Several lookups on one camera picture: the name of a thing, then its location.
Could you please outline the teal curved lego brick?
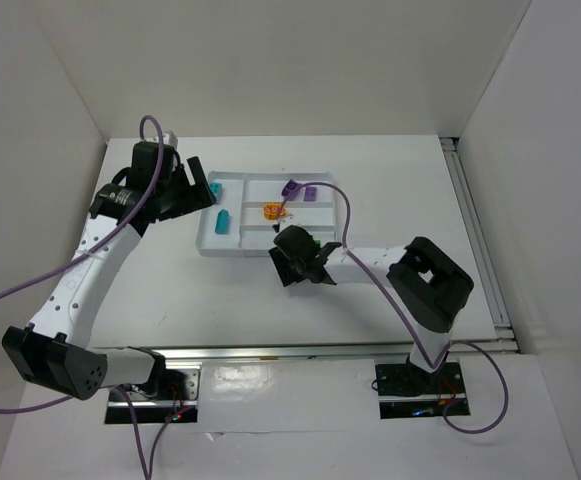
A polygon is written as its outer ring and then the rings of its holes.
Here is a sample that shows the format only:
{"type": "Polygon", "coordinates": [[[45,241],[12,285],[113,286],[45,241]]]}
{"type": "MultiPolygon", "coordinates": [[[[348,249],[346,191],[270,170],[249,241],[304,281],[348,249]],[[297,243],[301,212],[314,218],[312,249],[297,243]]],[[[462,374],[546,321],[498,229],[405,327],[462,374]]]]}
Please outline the teal curved lego brick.
{"type": "Polygon", "coordinates": [[[209,184],[209,188],[211,193],[213,194],[214,198],[215,198],[215,203],[219,204],[221,201],[221,195],[223,192],[223,186],[221,183],[217,183],[217,182],[212,182],[209,184]]]}

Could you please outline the teal long lego brick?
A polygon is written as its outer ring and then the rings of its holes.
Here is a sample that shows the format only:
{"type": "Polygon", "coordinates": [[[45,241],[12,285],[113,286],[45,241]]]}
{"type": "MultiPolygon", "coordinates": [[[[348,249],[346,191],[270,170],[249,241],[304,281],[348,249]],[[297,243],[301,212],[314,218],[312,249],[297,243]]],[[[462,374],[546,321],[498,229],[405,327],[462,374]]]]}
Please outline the teal long lego brick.
{"type": "Polygon", "coordinates": [[[227,235],[230,229],[230,213],[226,209],[221,209],[216,217],[214,232],[217,235],[227,235]]]}

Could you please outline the yellow butterfly lego brick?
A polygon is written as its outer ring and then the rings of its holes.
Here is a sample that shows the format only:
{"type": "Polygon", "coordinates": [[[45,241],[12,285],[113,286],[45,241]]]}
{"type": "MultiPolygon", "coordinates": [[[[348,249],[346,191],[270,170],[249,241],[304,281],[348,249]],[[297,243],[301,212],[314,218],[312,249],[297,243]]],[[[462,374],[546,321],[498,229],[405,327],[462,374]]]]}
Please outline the yellow butterfly lego brick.
{"type": "Polygon", "coordinates": [[[263,206],[265,220],[276,221],[286,216],[286,209],[282,203],[270,202],[263,206]]]}

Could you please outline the purple curved lego brick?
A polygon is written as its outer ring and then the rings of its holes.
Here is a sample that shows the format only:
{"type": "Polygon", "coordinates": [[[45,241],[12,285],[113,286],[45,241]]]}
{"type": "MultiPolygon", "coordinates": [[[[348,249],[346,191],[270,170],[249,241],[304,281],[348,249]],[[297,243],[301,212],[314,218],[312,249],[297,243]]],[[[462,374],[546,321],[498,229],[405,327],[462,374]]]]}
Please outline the purple curved lego brick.
{"type": "Polygon", "coordinates": [[[304,202],[315,202],[318,197],[318,189],[316,186],[310,185],[304,188],[304,202]]]}

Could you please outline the purple flower lego brick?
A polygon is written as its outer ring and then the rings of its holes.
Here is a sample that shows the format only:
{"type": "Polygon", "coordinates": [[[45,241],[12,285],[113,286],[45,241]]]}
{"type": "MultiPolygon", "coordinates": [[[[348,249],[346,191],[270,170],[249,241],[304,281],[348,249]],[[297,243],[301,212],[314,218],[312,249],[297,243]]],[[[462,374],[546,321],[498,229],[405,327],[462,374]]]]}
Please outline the purple flower lego brick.
{"type": "Polygon", "coordinates": [[[302,188],[302,184],[290,179],[282,189],[281,195],[285,201],[292,201],[296,198],[302,188]]]}

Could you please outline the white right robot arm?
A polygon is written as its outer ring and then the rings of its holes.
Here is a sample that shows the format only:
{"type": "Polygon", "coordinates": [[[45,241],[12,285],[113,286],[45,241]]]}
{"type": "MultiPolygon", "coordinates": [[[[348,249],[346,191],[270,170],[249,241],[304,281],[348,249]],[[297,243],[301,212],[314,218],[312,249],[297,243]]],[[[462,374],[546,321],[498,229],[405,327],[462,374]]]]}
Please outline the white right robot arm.
{"type": "Polygon", "coordinates": [[[275,232],[269,256],[283,286],[309,281],[377,287],[414,340],[406,360],[408,382],[421,391],[438,376],[474,282],[434,242],[416,237],[404,247],[357,248],[321,244],[298,225],[275,232]]]}

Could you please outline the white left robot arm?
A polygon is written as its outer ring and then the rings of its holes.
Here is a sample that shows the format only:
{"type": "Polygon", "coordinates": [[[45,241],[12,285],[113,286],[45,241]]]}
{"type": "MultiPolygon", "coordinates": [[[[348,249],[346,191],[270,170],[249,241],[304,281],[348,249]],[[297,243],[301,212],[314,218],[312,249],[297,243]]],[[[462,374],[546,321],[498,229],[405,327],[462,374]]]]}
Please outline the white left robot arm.
{"type": "Polygon", "coordinates": [[[182,374],[147,348],[92,349],[98,311],[122,264],[158,221],[214,205],[198,157],[182,160],[175,147],[140,141],[131,164],[94,196],[76,265],[23,328],[11,326],[2,346],[20,376],[64,395],[87,400],[101,388],[132,386],[154,398],[182,374]]]}

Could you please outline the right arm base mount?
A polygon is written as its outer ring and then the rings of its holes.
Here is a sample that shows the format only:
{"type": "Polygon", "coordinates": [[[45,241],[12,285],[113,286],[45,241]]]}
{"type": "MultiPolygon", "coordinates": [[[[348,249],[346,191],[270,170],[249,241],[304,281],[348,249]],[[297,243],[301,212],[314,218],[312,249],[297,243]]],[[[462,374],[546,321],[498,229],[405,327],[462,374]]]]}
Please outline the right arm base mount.
{"type": "Polygon", "coordinates": [[[445,363],[432,378],[416,379],[405,363],[377,364],[371,388],[378,395],[382,420],[469,416],[463,374],[458,362],[445,363]]]}

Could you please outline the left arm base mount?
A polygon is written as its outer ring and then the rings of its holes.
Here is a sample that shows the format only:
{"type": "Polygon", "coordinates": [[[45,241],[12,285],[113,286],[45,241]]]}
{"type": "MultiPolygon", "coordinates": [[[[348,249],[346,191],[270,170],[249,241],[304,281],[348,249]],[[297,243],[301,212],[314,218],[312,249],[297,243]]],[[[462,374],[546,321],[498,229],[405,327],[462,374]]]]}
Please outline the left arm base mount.
{"type": "Polygon", "coordinates": [[[198,421],[198,395],[201,380],[199,367],[167,370],[155,388],[145,385],[121,384],[109,391],[104,423],[130,425],[132,416],[128,397],[139,425],[163,424],[170,419],[174,424],[193,424],[198,421]]]}

